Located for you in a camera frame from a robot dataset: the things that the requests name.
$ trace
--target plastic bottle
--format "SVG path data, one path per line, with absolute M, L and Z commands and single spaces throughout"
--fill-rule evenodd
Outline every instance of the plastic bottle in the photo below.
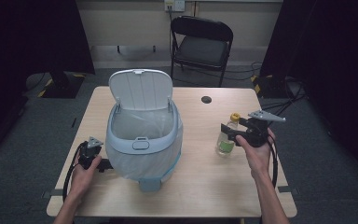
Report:
M 232 113 L 227 123 L 228 128 L 237 130 L 238 121 L 241 115 L 238 113 Z M 229 141 L 225 133 L 220 132 L 217 139 L 216 152 L 221 157 L 228 157 L 231 154 L 232 148 L 234 148 L 234 141 Z

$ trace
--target round black object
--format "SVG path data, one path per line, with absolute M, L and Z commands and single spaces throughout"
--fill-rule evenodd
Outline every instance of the round black object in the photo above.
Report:
M 212 101 L 212 98 L 209 96 L 202 96 L 201 101 L 205 104 L 209 104 Z

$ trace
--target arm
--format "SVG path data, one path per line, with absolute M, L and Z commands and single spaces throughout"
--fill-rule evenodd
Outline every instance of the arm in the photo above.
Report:
M 72 223 L 75 217 L 76 209 L 81 203 L 86 191 L 89 189 L 95 169 L 101 161 L 101 156 L 97 156 L 88 170 L 77 165 L 72 172 L 71 189 L 60 209 L 60 212 L 54 220 L 54 224 Z
M 274 137 L 274 133 L 270 129 L 268 129 L 268 132 Z M 254 148 L 242 136 L 238 135 L 236 138 L 245 150 L 246 158 L 252 170 L 252 177 L 255 180 L 258 200 L 260 201 L 263 223 L 289 223 L 269 176 L 269 145 L 265 144 L 262 147 Z

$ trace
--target white wall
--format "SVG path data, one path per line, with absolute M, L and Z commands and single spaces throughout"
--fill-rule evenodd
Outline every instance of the white wall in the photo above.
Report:
M 90 46 L 168 48 L 170 17 L 163 1 L 77 1 Z M 186 2 L 184 13 L 226 23 L 234 32 L 233 49 L 266 47 L 282 2 Z

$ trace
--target open lid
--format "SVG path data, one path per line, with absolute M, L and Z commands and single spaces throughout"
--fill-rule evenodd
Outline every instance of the open lid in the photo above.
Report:
M 109 87 L 123 109 L 154 110 L 168 106 L 172 80 L 166 73 L 151 69 L 119 71 L 109 78 Z

